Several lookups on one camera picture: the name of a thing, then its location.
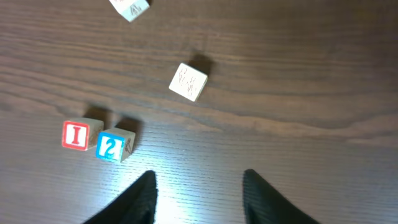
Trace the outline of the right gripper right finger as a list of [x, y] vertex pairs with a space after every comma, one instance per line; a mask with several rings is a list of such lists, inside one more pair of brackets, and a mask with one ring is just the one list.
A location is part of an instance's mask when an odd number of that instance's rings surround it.
[[243, 207], [247, 224], [318, 224], [253, 169], [243, 174]]

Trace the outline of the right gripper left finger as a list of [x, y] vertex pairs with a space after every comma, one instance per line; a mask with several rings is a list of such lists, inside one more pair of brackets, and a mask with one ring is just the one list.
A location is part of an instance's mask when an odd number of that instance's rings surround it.
[[84, 224], [154, 224], [157, 196], [155, 172], [148, 170]]

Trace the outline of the red letter I block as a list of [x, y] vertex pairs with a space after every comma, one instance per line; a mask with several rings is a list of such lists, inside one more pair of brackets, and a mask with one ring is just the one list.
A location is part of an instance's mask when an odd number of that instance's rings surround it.
[[63, 122], [62, 146], [77, 151], [95, 147], [104, 122], [91, 118], [69, 119]]

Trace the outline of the blue number 2 block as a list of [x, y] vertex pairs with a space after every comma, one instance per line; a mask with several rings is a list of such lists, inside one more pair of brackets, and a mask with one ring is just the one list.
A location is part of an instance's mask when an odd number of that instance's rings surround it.
[[120, 128], [101, 131], [96, 146], [98, 159], [121, 163], [133, 152], [136, 134]]

